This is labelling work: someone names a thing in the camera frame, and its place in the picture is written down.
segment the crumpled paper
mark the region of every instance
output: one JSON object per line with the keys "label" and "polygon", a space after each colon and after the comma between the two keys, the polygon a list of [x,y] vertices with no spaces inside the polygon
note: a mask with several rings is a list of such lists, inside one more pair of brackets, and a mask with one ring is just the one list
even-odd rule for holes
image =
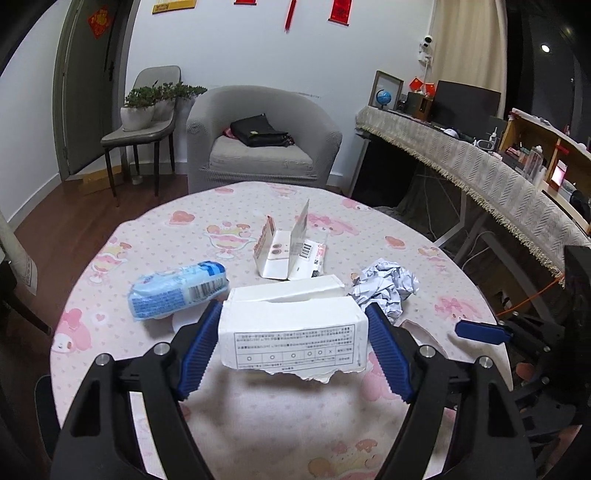
{"label": "crumpled paper", "polygon": [[350,295],[363,311],[376,302],[388,317],[395,320],[402,315],[402,302],[410,294],[416,294],[418,288],[418,279],[411,271],[380,258],[353,281]]}

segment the orange cable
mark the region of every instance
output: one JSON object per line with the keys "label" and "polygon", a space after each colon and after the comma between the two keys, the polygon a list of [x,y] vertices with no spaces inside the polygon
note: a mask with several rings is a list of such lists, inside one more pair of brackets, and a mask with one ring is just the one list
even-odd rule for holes
{"label": "orange cable", "polygon": [[531,297],[529,297],[528,299],[525,299],[520,304],[514,306],[513,308],[511,308],[509,310],[504,310],[504,311],[502,311],[500,313],[497,313],[497,314],[495,314],[495,316],[496,317],[500,317],[501,315],[504,315],[505,313],[509,313],[509,312],[513,312],[514,310],[517,310],[519,307],[525,305],[526,303],[528,303],[529,301],[533,300],[534,298],[539,297],[540,295],[542,295],[552,285],[554,285],[555,283],[558,283],[563,278],[564,278],[564,275],[561,275],[558,278],[555,278],[552,282],[550,282],[548,285],[546,285],[544,288],[542,288],[538,293],[534,293]]}

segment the round table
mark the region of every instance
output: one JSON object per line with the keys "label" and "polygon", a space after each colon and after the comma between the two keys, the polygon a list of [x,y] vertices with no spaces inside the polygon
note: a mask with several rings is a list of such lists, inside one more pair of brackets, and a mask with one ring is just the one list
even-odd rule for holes
{"label": "round table", "polygon": [[[473,362],[489,355],[511,385],[503,346],[454,334],[459,319],[495,319],[474,284],[425,237],[325,190],[245,182],[183,197],[121,224],[90,262],[52,345],[60,422],[97,355],[141,356],[172,339],[170,317],[133,321],[126,296],[141,274],[215,260],[225,265],[232,287],[272,282],[259,277],[252,258],[265,216],[289,229],[308,199],[308,228],[327,234],[326,274],[351,286],[352,277],[380,257],[400,263],[420,281],[400,321],[419,340],[434,339],[449,358]],[[141,397],[134,394],[132,402],[146,467],[164,478]],[[374,478],[388,454],[407,405],[390,393],[373,352],[365,372],[338,372],[324,385],[290,374],[234,371],[215,350],[201,388],[181,409],[216,479],[365,480]],[[427,475],[441,471],[452,426],[453,416],[445,415]]]}

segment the product box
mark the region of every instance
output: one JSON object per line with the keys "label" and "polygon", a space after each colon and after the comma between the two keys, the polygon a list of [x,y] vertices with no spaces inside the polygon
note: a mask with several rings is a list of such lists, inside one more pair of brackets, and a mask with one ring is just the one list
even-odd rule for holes
{"label": "product box", "polygon": [[303,301],[344,297],[345,284],[336,275],[233,288],[228,301]]}
{"label": "product box", "polygon": [[327,383],[336,371],[365,370],[368,318],[350,296],[292,302],[227,300],[218,347],[222,364],[229,368],[291,373]]}
{"label": "product box", "polygon": [[259,275],[274,280],[298,280],[322,275],[326,246],[306,239],[308,205],[306,202],[291,231],[278,230],[275,220],[267,222],[254,248]]}

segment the barcode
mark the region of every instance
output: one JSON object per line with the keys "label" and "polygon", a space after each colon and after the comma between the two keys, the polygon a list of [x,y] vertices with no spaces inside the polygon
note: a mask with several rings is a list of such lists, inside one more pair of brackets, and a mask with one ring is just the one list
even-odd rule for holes
{"label": "barcode", "polygon": [[206,299],[212,293],[215,293],[223,287],[223,278],[212,280],[211,282],[203,283],[195,287],[189,287],[189,295],[191,295],[191,301],[199,301]]}
{"label": "barcode", "polygon": [[300,257],[305,258],[308,260],[310,258],[310,253],[312,252],[312,245],[304,244],[301,247]]}

